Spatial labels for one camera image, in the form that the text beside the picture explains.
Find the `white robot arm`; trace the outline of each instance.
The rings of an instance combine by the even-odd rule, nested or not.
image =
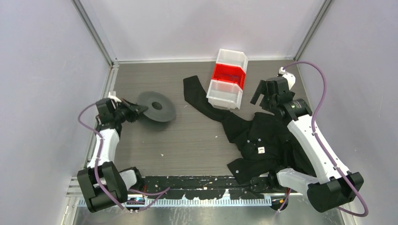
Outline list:
[[[276,171],[276,179],[282,187],[291,188],[307,196],[312,206],[319,212],[325,212],[342,204],[351,202],[355,194],[336,170],[340,168],[344,176],[359,190],[363,178],[359,172],[351,173],[347,166],[337,157],[315,123],[316,133],[336,161],[335,167],[317,142],[311,127],[312,112],[302,99],[293,100],[294,92],[290,91],[295,83],[293,74],[283,68],[278,77],[260,81],[251,100],[256,104],[260,94],[264,95],[260,106],[282,119],[287,128],[296,137],[307,155],[316,177],[297,172],[293,168]]]
[[[148,109],[109,94],[107,98],[95,103],[98,116],[96,145],[93,157],[87,168],[77,173],[77,180],[90,212],[96,212],[115,205],[110,196],[119,203],[127,201],[127,191],[134,187],[139,189],[142,177],[137,168],[127,168],[119,172],[113,160],[116,146],[122,132],[122,123],[135,122],[138,115]],[[106,186],[107,192],[101,191],[99,181]]]

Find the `white tag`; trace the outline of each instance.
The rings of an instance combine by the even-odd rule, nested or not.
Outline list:
[[[265,148],[264,147],[259,147],[259,154],[265,153]]]

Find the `metal edge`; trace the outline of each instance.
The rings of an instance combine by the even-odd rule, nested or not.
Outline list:
[[[311,101],[311,100],[310,100],[310,97],[308,96],[307,87],[306,87],[306,85],[305,85],[305,83],[304,83],[303,75],[302,75],[302,73],[301,73],[300,67],[299,67],[298,64],[296,64],[296,67],[297,67],[297,70],[298,70],[298,74],[300,75],[301,83],[303,84],[304,92],[306,93],[306,96],[307,96],[307,99],[308,99],[308,104],[309,104],[309,106],[310,106],[310,109],[314,110],[315,108],[314,108],[314,105],[313,105],[313,101]]]
[[[319,25],[325,18],[328,10],[330,9],[331,4],[334,2],[334,0],[324,0],[321,8],[319,9],[314,22],[312,23],[310,29],[308,30],[303,42],[300,45],[300,48],[298,48],[298,51],[296,53],[296,56],[294,56],[294,60],[298,61],[301,56],[303,55],[304,51],[306,50],[308,43],[311,41],[314,33],[318,29]]]
[[[79,13],[80,17],[82,18],[83,23],[86,25],[86,28],[88,29],[92,38],[94,39],[95,44],[97,44],[97,46],[98,46],[99,50],[101,51],[102,55],[104,56],[105,60],[111,66],[113,64],[113,60],[112,60],[111,56],[109,55],[103,42],[101,41],[101,38],[98,35],[98,32],[95,30],[95,27],[94,27],[91,19],[89,18],[85,8],[83,7],[81,1],[80,0],[71,0],[71,1],[72,1],[73,5],[75,6],[76,11]]]
[[[79,198],[65,198],[65,211],[62,215],[61,225],[72,225],[75,221],[75,215],[77,212],[77,204],[79,202]]]
[[[253,57],[249,61],[263,60],[293,60],[293,57]],[[215,62],[216,59],[180,59],[180,60],[131,60],[119,61],[119,64],[138,64],[138,63],[168,63],[168,62]]]
[[[134,196],[142,195],[129,195],[128,198],[132,198]],[[153,203],[151,207],[242,207],[242,206],[271,206],[272,205],[272,198],[269,195],[264,195],[264,198],[258,199],[231,199],[230,196],[223,196],[219,199],[187,199],[182,197],[181,199],[149,199],[148,197],[145,198],[145,204],[137,206],[137,207],[145,207],[148,204]],[[76,207],[87,207],[87,204],[84,199],[78,201]]]
[[[352,203],[347,203],[347,204],[344,204],[344,205],[342,205],[340,207],[343,208],[343,209],[352,211],[351,210],[351,204]],[[342,212],[342,211],[340,211],[340,213],[341,213],[341,217],[343,218],[344,224],[350,224],[350,225],[358,224],[356,219],[355,219],[356,217],[354,217],[353,215],[350,215],[350,214]]]

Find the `metal frame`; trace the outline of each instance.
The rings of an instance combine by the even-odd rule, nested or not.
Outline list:
[[[86,28],[88,29],[92,38],[94,39],[94,42],[97,44],[99,50],[101,51],[102,55],[104,56],[105,60],[107,61],[107,63],[110,66],[113,65],[113,62],[115,60],[117,60],[117,58],[114,56],[113,50],[110,47],[110,45],[108,45],[108,47],[105,47],[104,42],[103,42],[103,40],[107,40],[105,34],[101,35],[101,37],[98,34],[97,30],[102,30],[99,27],[100,26],[99,23],[97,23],[97,30],[96,30],[92,20],[90,19],[89,15],[87,14],[87,11],[84,8],[82,2],[80,0],[71,0],[71,1],[72,1],[73,5],[75,6],[77,12],[79,13],[80,17],[82,18],[84,24],[86,25]]]
[[[341,208],[349,210],[351,212],[355,211],[355,210],[352,209],[353,208],[352,207],[352,202],[342,205]],[[344,224],[351,224],[351,225],[358,224],[357,220],[356,220],[356,217],[354,217],[353,215],[345,213],[345,212],[342,212],[342,211],[340,211],[340,213],[341,213],[341,217],[343,218]]]
[[[104,98],[107,96],[108,92],[110,90],[113,90],[114,85],[115,85],[115,80],[117,76],[117,72],[119,69],[119,64],[130,64],[130,63],[155,63],[155,62],[198,62],[198,61],[215,61],[215,59],[203,59],[203,60],[148,60],[148,61],[121,61],[118,62],[113,49],[111,48],[111,45],[109,41],[107,40],[106,34],[103,32],[102,28],[100,27],[100,24],[98,20],[96,20],[95,12],[91,9],[91,5],[88,1],[86,0],[71,0],[73,5],[75,6],[77,12],[80,14],[83,22],[85,23],[89,33],[93,37],[94,42],[98,46],[99,50],[101,51],[102,55],[104,56],[105,60],[107,63],[111,66],[109,75],[107,77],[103,92],[102,92],[102,97]],[[334,2],[334,0],[325,0],[321,6],[321,9],[318,11],[315,20],[313,24],[311,25],[310,29],[308,30],[303,42],[301,43],[298,52],[296,53],[295,57],[279,57],[279,58],[259,58],[259,59],[250,59],[250,60],[295,60],[298,61],[303,52],[305,51],[306,47],[308,46],[309,42],[311,41],[314,33],[320,26],[322,20],[324,19],[327,11],[329,10],[331,4]],[[82,168],[87,165],[87,162],[91,159],[91,156],[94,151],[94,146],[95,146],[95,135],[92,134],[90,137],[90,142],[89,146],[87,149],[87,156],[83,162]],[[282,196],[284,193],[273,193],[273,194],[268,194],[270,196]],[[300,193],[292,193],[292,195],[302,195]],[[75,219],[76,211],[77,211],[77,204],[79,202],[79,199],[82,197],[81,190],[79,187],[79,184],[77,182],[76,177],[72,177],[67,195],[65,198],[64,202],[64,214],[62,215],[62,220],[61,220],[61,225],[72,225]],[[346,224],[349,223],[354,223],[355,224],[355,219],[351,215],[344,215],[343,214],[343,219],[346,222]]]
[[[321,24],[322,20],[325,18],[325,15],[327,14],[328,10],[330,9],[331,4],[334,2],[334,0],[324,0],[321,8],[318,11],[318,14],[315,17],[314,22],[312,23],[310,29],[308,30],[306,37],[304,38],[303,42],[300,45],[300,48],[298,48],[298,51],[296,53],[296,56],[293,58],[295,61],[298,61],[301,56],[303,55],[304,51],[306,50],[308,43],[311,41],[314,33],[318,29],[319,25]]]

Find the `black disc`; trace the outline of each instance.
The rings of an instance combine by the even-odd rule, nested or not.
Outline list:
[[[137,98],[137,105],[144,105],[148,110],[143,112],[151,120],[168,122],[176,117],[176,107],[166,96],[154,92],[142,92]]]

